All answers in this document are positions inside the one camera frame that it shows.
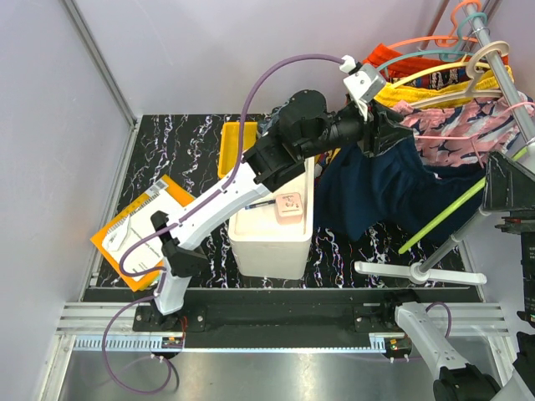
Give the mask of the navy blue shorts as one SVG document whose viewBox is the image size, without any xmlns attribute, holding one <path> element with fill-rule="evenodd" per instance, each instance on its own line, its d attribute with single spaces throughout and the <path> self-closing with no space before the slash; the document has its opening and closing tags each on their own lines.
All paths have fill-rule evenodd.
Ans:
<svg viewBox="0 0 535 401">
<path fill-rule="evenodd" d="M 478 164 L 424 165 L 413 139 L 377 157 L 345 146 L 316 182 L 313 223 L 353 241 L 380 221 L 415 234 L 484 175 Z"/>
</svg>

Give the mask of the green hanger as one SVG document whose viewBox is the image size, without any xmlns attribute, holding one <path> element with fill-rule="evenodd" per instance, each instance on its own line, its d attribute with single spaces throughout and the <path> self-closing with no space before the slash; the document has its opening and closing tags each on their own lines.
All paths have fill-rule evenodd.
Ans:
<svg viewBox="0 0 535 401">
<path fill-rule="evenodd" d="M 407 252 L 421 240 L 440 245 L 460 229 L 482 204 L 489 160 L 483 165 L 432 168 L 430 176 L 414 184 L 401 199 L 395 224 L 410 233 L 398 249 Z"/>
</svg>

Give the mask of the dark leaf-pattern shorts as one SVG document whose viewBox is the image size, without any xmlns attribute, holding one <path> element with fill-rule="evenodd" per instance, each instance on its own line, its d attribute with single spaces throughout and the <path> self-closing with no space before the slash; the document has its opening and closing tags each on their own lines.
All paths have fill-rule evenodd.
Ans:
<svg viewBox="0 0 535 401">
<path fill-rule="evenodd" d="M 257 137 L 260 138 L 268 133 L 268 131 L 279 121 L 280 110 L 285 105 L 278 106 L 272 110 L 270 114 L 267 114 L 264 119 L 257 122 Z"/>
</svg>

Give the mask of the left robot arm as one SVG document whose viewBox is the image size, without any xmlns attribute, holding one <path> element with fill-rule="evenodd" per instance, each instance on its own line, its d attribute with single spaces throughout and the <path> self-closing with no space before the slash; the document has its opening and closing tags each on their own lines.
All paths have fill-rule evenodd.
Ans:
<svg viewBox="0 0 535 401">
<path fill-rule="evenodd" d="M 294 94 L 278 111 L 277 121 L 240 156 L 236 169 L 186 208 L 151 216 L 165 268 L 154 293 L 151 321 L 164 331 L 179 324 L 186 289 L 203 266 L 200 245 L 221 223 L 304 173 L 306 160 L 323 152 L 358 145 L 366 156 L 382 155 L 412 137 L 402 119 L 375 101 L 362 109 L 349 103 L 329 113 L 320 92 Z"/>
</svg>

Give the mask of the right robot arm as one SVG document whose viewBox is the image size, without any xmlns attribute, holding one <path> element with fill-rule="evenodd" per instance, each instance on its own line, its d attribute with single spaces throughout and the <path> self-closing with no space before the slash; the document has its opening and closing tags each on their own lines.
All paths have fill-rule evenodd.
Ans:
<svg viewBox="0 0 535 401">
<path fill-rule="evenodd" d="M 534 324 L 534 173 L 499 153 L 487 159 L 484 211 L 503 212 L 497 229 L 520 237 L 523 308 L 518 317 Z M 432 378 L 434 400 L 532 400 L 534 398 L 534 335 L 516 334 L 518 351 L 506 381 L 496 378 L 482 358 L 430 317 L 430 307 L 408 297 L 380 309 L 380 321 L 390 331 L 402 330 L 412 342 Z"/>
</svg>

